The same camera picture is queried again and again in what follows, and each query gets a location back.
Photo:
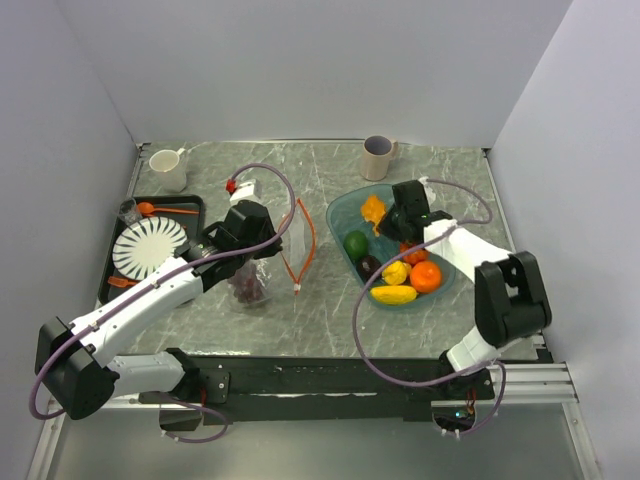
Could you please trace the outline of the small orange pumpkin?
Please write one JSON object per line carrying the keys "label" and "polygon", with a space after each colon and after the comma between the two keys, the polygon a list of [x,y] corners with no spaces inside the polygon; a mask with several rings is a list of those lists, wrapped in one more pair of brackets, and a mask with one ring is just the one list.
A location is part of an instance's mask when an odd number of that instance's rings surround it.
{"label": "small orange pumpkin", "polygon": [[427,261],[429,258],[429,252],[425,249],[416,250],[414,252],[408,253],[408,250],[413,248],[413,244],[401,243],[400,244],[400,252],[403,254],[402,261],[411,266],[416,265],[420,262]]}

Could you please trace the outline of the yellow lemon piece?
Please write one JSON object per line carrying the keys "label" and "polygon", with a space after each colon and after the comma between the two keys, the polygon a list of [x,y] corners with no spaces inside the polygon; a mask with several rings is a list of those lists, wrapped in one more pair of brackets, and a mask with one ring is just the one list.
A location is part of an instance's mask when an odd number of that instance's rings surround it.
{"label": "yellow lemon piece", "polygon": [[402,285],[411,273],[411,265],[403,261],[395,261],[382,272],[382,280],[389,286]]}

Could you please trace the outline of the purple grape bunch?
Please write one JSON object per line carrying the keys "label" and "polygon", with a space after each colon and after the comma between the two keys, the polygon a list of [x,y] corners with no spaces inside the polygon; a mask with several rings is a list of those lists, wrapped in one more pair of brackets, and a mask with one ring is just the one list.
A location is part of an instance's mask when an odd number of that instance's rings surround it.
{"label": "purple grape bunch", "polygon": [[229,279],[234,298],[242,305],[253,305],[266,299],[265,288],[258,278],[257,267],[248,263]]}

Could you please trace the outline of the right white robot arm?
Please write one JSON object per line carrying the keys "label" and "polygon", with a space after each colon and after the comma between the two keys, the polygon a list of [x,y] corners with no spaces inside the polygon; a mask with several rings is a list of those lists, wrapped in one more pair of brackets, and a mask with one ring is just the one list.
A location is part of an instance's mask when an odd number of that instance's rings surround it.
{"label": "right white robot arm", "polygon": [[491,362],[511,345],[551,324],[552,313],[536,257],[510,252],[466,229],[491,222],[456,220],[433,210],[425,185],[409,180],[392,186],[393,204],[379,223],[387,238],[426,247],[474,284],[474,326],[445,353],[449,366],[437,375],[439,390],[460,398],[473,384],[473,368]]}

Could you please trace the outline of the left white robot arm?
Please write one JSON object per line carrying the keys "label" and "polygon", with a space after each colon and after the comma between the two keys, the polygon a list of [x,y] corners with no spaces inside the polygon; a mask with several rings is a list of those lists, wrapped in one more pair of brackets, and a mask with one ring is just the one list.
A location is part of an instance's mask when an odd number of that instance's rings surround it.
{"label": "left white robot arm", "polygon": [[179,349],[123,357],[126,344],[159,317],[231,278],[248,261],[277,255],[287,222],[275,227],[266,207],[242,200],[174,250],[147,278],[115,300],[70,324],[59,318],[39,331],[36,383],[44,385],[73,420],[107,401],[165,392],[184,402],[200,389],[194,361]]}

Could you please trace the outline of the clear zip top bag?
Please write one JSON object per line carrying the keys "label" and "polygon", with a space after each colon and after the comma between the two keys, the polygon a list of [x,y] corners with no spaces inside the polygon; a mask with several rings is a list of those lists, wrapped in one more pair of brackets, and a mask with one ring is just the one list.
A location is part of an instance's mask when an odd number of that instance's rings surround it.
{"label": "clear zip top bag", "polygon": [[302,281],[311,267],[317,248],[313,220],[300,198],[296,200],[293,219],[281,240],[282,250],[276,256],[248,262],[257,267],[258,278],[264,285],[266,299],[253,305],[242,305],[234,298],[228,280],[229,301],[232,307],[248,310],[271,304],[296,305]]}

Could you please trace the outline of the orange tangerine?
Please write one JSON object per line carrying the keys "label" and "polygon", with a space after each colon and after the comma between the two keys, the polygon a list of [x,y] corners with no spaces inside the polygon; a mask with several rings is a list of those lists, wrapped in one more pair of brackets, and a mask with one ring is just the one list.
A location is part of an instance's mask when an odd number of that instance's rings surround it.
{"label": "orange tangerine", "polygon": [[439,266],[429,260],[416,263],[410,272],[410,284],[420,294],[431,294],[442,284]]}

